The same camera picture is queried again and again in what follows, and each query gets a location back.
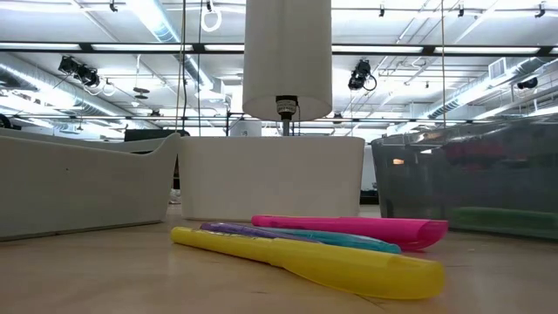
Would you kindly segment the white plastic bin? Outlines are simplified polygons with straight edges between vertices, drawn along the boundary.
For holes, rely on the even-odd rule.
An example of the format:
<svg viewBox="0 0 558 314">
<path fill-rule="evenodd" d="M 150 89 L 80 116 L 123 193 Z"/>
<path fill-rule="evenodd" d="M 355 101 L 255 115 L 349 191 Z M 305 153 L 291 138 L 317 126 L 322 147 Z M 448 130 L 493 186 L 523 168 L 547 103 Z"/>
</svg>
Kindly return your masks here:
<svg viewBox="0 0 558 314">
<path fill-rule="evenodd" d="M 357 137 L 184 137 L 179 169 L 188 220 L 255 215 L 354 216 L 364 140 Z"/>
</svg>

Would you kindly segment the dark grey translucent bin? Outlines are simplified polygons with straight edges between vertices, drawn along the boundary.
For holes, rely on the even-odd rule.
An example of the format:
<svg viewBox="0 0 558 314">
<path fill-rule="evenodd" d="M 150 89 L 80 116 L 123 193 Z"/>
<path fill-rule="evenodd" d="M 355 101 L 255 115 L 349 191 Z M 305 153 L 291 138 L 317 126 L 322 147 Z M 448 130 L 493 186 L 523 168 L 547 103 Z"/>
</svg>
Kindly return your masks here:
<svg viewBox="0 0 558 314">
<path fill-rule="evenodd" d="M 464 229 L 448 219 L 460 207 L 558 214 L 558 113 L 393 135 L 371 151 L 384 217 L 558 241 L 558 229 Z"/>
</svg>

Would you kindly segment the purple highlighter marker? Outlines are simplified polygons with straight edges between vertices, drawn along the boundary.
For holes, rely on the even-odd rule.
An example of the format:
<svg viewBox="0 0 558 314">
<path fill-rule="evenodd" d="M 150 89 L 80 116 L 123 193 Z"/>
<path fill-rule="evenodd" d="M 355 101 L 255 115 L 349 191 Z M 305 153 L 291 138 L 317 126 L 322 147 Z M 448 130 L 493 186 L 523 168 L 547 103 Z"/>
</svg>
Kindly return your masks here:
<svg viewBox="0 0 558 314">
<path fill-rule="evenodd" d="M 242 236 L 263 237 L 269 239 L 280 238 L 302 242 L 314 242 L 314 240 L 304 237 L 287 235 L 280 232 L 267 231 L 256 227 L 250 227 L 229 222 L 204 222 L 201 224 L 200 229 L 219 233 L 237 234 Z"/>
</svg>

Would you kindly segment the yellow highlighter marker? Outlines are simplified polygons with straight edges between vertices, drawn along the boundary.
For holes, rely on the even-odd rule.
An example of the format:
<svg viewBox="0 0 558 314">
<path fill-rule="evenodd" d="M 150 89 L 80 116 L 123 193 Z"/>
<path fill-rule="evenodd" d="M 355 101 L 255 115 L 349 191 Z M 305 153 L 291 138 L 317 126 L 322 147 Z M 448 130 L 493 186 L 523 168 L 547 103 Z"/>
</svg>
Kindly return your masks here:
<svg viewBox="0 0 558 314">
<path fill-rule="evenodd" d="M 398 254 L 282 238 L 175 227 L 175 243 L 285 269 L 311 282 L 367 297 L 418 300 L 445 286 L 441 263 Z"/>
</svg>

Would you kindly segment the teal highlighter marker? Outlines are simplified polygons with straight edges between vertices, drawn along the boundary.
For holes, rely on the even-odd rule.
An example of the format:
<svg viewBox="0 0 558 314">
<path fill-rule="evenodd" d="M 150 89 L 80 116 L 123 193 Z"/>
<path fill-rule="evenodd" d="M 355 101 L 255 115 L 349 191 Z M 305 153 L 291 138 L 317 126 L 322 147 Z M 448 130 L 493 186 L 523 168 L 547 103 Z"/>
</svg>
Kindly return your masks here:
<svg viewBox="0 0 558 314">
<path fill-rule="evenodd" d="M 324 244 L 342 246 L 353 249 L 367 249 L 385 253 L 400 254 L 402 249 L 397 245 L 363 235 L 352 235 L 338 232 L 316 231 L 308 229 L 279 229 L 259 227 L 259 229 L 318 241 Z"/>
</svg>

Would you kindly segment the light grey plastic bin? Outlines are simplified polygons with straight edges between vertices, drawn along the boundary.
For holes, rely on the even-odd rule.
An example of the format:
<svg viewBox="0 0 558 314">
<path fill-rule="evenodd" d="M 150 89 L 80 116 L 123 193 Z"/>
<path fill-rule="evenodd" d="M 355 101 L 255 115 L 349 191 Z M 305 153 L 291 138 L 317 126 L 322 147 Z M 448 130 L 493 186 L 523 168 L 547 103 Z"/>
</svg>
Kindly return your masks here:
<svg viewBox="0 0 558 314">
<path fill-rule="evenodd" d="M 179 144 L 0 129 L 0 242 L 163 221 Z"/>
</svg>

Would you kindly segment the pink highlighter marker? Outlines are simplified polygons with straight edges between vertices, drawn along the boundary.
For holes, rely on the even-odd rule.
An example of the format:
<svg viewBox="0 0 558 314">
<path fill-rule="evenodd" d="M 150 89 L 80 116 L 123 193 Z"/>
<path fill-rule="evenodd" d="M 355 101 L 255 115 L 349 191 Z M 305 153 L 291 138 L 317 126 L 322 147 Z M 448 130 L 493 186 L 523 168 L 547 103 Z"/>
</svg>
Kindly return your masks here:
<svg viewBox="0 0 558 314">
<path fill-rule="evenodd" d="M 397 244 L 403 251 L 426 249 L 440 241 L 449 229 L 444 220 L 374 217 L 316 217 L 254 215 L 256 227 L 307 229 L 368 236 Z"/>
</svg>

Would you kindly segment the white hanging cylinder lamp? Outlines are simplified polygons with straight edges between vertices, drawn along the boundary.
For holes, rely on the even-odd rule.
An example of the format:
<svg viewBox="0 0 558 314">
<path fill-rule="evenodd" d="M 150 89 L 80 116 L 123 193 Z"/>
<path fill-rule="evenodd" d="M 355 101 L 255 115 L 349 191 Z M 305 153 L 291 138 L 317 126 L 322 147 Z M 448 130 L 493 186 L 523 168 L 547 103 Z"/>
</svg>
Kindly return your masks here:
<svg viewBox="0 0 558 314">
<path fill-rule="evenodd" d="M 242 110 L 282 123 L 332 111 L 331 0 L 247 0 Z"/>
</svg>

